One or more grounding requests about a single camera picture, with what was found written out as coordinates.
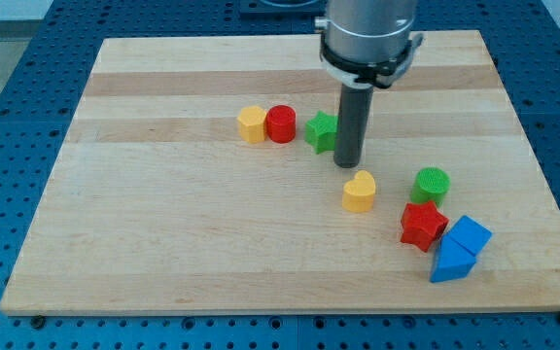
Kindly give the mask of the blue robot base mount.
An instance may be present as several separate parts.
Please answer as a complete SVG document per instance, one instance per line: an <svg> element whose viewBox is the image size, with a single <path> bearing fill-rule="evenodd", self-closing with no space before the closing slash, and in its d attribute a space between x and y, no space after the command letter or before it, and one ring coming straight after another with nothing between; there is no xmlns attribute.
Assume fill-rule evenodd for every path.
<svg viewBox="0 0 560 350"><path fill-rule="evenodd" d="M238 0L242 17L321 16L326 0Z"/></svg>

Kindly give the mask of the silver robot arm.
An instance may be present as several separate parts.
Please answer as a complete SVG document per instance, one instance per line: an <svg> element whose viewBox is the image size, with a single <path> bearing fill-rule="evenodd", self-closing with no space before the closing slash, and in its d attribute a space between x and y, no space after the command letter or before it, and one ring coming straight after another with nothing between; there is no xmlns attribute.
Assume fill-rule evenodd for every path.
<svg viewBox="0 0 560 350"><path fill-rule="evenodd" d="M330 0L316 21L320 59L341 82L333 160L359 164L373 92L390 88L409 69L423 35L411 36L416 0Z"/></svg>

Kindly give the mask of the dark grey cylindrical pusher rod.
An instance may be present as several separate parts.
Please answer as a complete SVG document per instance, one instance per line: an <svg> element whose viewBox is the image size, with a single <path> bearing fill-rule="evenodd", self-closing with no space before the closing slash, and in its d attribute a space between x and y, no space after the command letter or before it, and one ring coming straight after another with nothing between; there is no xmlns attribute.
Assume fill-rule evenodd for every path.
<svg viewBox="0 0 560 350"><path fill-rule="evenodd" d="M353 168L360 162L373 87L342 86L333 160L342 168Z"/></svg>

